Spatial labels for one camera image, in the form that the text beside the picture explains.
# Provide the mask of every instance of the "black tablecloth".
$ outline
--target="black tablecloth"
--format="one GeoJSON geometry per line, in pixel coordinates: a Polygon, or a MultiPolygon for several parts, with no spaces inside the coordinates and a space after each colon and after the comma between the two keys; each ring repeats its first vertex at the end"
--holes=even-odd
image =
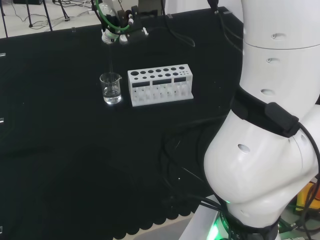
{"type": "MultiPolygon", "coordinates": [[[[240,21],[232,14],[224,18],[241,34],[240,21]]],[[[143,24],[164,25],[161,17],[143,24]]],[[[175,14],[169,24],[196,47],[161,28],[146,41],[112,46],[114,71],[123,76],[123,100],[115,106],[105,104],[99,83],[109,70],[100,26],[0,40],[0,53],[6,53],[0,58],[2,237],[121,239],[196,209],[195,203],[165,204],[170,191],[157,171],[161,135],[177,124],[226,114],[242,55],[226,42],[210,10],[175,14]],[[132,107],[128,70],[178,64],[189,64],[193,73],[193,100],[132,107]]],[[[175,157],[201,175],[197,134],[184,137],[175,157]]],[[[208,129],[201,145],[212,134],[208,129]]],[[[178,188],[208,194],[196,178],[171,171],[180,178],[178,188]]]]}

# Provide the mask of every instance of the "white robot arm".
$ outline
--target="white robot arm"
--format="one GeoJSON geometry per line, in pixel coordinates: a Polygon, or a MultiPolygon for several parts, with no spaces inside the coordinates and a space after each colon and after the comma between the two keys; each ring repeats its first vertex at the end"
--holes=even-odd
{"type": "MultiPolygon", "coordinates": [[[[239,87],[298,117],[320,147],[320,1],[242,0],[242,8],[239,87]]],[[[318,174],[318,162],[303,131],[287,138],[231,110],[206,151],[204,170],[230,214],[264,228],[318,174]]]]}

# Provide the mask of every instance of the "black cable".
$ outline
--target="black cable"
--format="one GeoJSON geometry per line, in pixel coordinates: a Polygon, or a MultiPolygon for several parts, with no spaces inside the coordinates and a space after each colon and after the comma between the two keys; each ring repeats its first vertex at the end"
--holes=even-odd
{"type": "MultiPolygon", "coordinates": [[[[318,162],[318,174],[319,174],[320,173],[320,152],[319,152],[319,148],[317,146],[317,143],[314,140],[314,138],[312,137],[312,135],[310,134],[310,132],[305,128],[305,126],[302,123],[299,123],[299,126],[300,126],[301,130],[304,132],[304,134],[306,135],[306,137],[309,139],[309,141],[310,141],[310,143],[311,143],[311,145],[312,145],[312,147],[314,149],[314,152],[315,152],[315,155],[316,155],[316,159],[317,159],[317,162],[318,162]]],[[[319,187],[320,187],[320,181],[318,180],[316,182],[316,184],[315,184],[315,188],[314,188],[314,191],[313,191],[313,193],[311,195],[311,198],[309,199],[307,197],[306,203],[304,205],[305,209],[302,210],[302,214],[301,214],[301,220],[302,220],[302,223],[303,223],[303,228],[304,228],[305,233],[308,236],[309,240],[312,240],[312,238],[310,236],[309,230],[306,227],[305,217],[306,217],[306,215],[308,213],[308,210],[309,210],[312,202],[314,201],[314,199],[316,198],[316,196],[318,194],[319,187]]]]}
{"type": "Polygon", "coordinates": [[[219,212],[223,211],[221,205],[219,205],[217,202],[215,202],[215,201],[213,201],[213,200],[211,200],[209,198],[202,197],[202,196],[196,196],[196,195],[192,195],[192,194],[187,194],[186,197],[189,198],[189,199],[194,199],[194,200],[197,200],[197,201],[205,202],[205,203],[217,208],[219,212]]]}
{"type": "Polygon", "coordinates": [[[235,38],[237,38],[237,39],[239,39],[239,40],[243,40],[243,38],[242,37],[240,37],[240,36],[238,36],[237,34],[235,34],[233,31],[231,31],[231,29],[230,28],[228,28],[226,25],[225,25],[225,22],[224,22],[224,20],[223,20],[223,17],[222,17],[222,14],[219,12],[219,14],[217,14],[218,15],[218,17],[219,17],[219,19],[220,19],[220,22],[221,22],[221,24],[223,25],[223,28],[225,29],[225,30],[227,30],[232,36],[234,36],[235,38]]]}
{"type": "Polygon", "coordinates": [[[200,202],[199,205],[204,206],[204,207],[206,207],[206,208],[208,208],[208,209],[212,209],[212,210],[221,212],[221,209],[218,209],[218,208],[215,207],[215,206],[211,206],[211,205],[206,204],[206,203],[203,203],[203,202],[200,202]]]}
{"type": "MultiPolygon", "coordinates": [[[[32,15],[36,15],[36,16],[43,16],[43,17],[46,17],[47,18],[47,16],[46,15],[41,15],[41,14],[36,14],[36,13],[34,13],[34,14],[30,14],[30,16],[32,16],[32,15]]],[[[22,22],[25,22],[26,20],[27,20],[27,18],[28,18],[29,16],[26,16],[25,17],[25,19],[22,21],[22,22]]]]}
{"type": "Polygon", "coordinates": [[[168,20],[167,20],[164,0],[160,0],[160,1],[161,1],[161,11],[162,11],[164,23],[165,23],[165,26],[166,26],[167,30],[169,31],[169,33],[177,40],[194,48],[196,46],[196,44],[195,44],[195,41],[191,37],[182,35],[180,33],[177,33],[175,31],[171,30],[171,28],[169,27],[168,20]]]}
{"type": "Polygon", "coordinates": [[[15,9],[15,6],[14,6],[14,0],[11,0],[11,5],[12,5],[12,7],[13,7],[14,14],[15,14],[18,18],[20,18],[22,22],[24,22],[24,21],[22,20],[22,18],[17,15],[16,9],[15,9]]]}
{"type": "Polygon", "coordinates": [[[225,26],[224,26],[224,24],[223,24],[223,20],[222,20],[222,18],[221,18],[221,16],[220,16],[220,13],[218,12],[217,15],[218,15],[218,17],[220,18],[221,28],[222,28],[222,32],[223,32],[223,35],[224,35],[225,39],[227,40],[227,42],[228,42],[232,47],[234,47],[235,49],[237,49],[237,50],[242,54],[243,51],[242,51],[237,45],[235,45],[235,44],[229,39],[229,37],[227,36],[226,30],[225,30],[225,26]]]}

